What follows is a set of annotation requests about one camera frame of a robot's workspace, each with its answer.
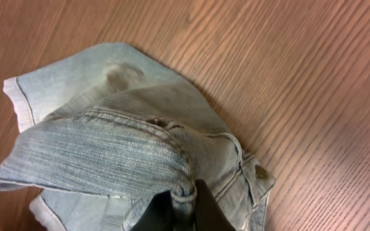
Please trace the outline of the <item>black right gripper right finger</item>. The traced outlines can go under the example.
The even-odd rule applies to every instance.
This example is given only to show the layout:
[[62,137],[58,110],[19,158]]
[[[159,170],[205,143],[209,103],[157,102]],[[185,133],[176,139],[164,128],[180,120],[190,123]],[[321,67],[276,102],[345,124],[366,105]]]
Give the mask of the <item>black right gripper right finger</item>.
[[195,228],[197,231],[236,231],[225,217],[205,181],[198,179]]

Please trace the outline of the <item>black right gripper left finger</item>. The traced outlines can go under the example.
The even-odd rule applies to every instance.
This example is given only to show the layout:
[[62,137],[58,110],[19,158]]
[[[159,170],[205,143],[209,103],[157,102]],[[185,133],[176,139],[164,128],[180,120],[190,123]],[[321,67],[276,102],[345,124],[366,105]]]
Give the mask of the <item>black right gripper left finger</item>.
[[173,209],[170,191],[156,194],[130,231],[172,231]]

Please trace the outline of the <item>light blue denim shorts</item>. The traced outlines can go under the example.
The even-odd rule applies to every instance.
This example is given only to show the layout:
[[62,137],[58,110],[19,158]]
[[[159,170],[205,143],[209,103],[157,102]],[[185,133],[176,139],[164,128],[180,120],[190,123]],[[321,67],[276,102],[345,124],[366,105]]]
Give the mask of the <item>light blue denim shorts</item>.
[[185,78],[104,43],[4,81],[19,127],[0,191],[36,186],[48,230],[131,230],[153,197],[193,230],[203,180],[237,230],[263,230],[274,177]]

